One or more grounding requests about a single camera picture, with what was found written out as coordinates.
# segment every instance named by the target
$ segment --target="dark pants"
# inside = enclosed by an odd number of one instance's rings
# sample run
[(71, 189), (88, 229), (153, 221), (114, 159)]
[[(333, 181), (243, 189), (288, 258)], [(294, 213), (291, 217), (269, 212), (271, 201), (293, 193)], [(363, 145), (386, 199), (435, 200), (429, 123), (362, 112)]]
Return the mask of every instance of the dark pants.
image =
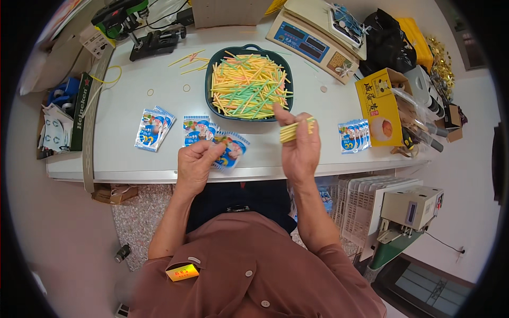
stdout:
[(297, 223), (290, 213), (290, 196), (286, 180), (207, 183), (202, 193), (194, 199), (186, 233), (189, 233), (221, 213), (249, 207), (273, 220), (291, 233)]

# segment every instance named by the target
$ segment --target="scale display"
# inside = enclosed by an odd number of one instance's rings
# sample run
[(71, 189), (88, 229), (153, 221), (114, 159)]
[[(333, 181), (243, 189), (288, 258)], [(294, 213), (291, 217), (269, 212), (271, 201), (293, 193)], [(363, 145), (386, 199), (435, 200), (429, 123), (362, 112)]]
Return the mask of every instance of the scale display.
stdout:
[(317, 38), (286, 22), (281, 23), (274, 39), (293, 47), (318, 63), (329, 50), (329, 47)]

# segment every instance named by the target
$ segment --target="drill press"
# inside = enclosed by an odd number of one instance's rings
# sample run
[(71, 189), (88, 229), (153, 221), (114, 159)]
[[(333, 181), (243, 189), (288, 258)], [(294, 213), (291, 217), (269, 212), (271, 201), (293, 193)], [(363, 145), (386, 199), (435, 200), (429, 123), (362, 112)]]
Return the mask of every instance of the drill press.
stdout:
[(179, 30), (149, 32), (145, 37), (137, 38), (133, 31), (139, 26), (137, 17), (148, 24), (149, 0), (116, 0), (97, 11), (92, 24), (98, 27), (108, 38), (115, 40), (131, 38), (134, 46), (129, 59), (133, 62), (143, 57), (172, 53), (179, 37), (186, 37), (186, 28)]

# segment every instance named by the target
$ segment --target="bowl handle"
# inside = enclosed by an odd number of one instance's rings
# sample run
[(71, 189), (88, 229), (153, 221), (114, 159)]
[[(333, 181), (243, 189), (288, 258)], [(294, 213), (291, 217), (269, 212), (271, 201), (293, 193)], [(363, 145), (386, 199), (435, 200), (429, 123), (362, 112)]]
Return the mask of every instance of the bowl handle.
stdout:
[(256, 50), (258, 50), (258, 51), (263, 51), (263, 49), (261, 49), (261, 48), (260, 48), (259, 46), (257, 46), (256, 44), (246, 44), (246, 45), (244, 45), (243, 47), (241, 47), (241, 49), (243, 49), (243, 50), (247, 50), (247, 48), (249, 48), (249, 47), (253, 47), (253, 48), (255, 48), (255, 49), (256, 49)]

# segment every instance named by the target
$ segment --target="hand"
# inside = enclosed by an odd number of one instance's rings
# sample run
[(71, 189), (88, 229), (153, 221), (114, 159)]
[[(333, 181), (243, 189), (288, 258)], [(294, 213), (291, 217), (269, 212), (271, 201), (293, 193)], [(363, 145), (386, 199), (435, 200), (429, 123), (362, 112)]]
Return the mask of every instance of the hand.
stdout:
[(306, 119), (311, 117), (307, 112), (293, 116), (284, 110), (278, 103), (273, 105), (274, 115), (281, 126), (299, 123), (296, 131), (296, 140), (288, 141), (282, 145), (282, 163), (285, 176), (294, 186), (300, 187), (309, 182), (315, 184), (315, 170), (320, 161), (320, 135), (318, 123), (315, 121), (313, 133), (307, 131)]
[(225, 144), (214, 144), (209, 140), (201, 140), (188, 147), (180, 148), (176, 191), (190, 197), (195, 197), (202, 192), (209, 179), (212, 162), (217, 160), (225, 150)]

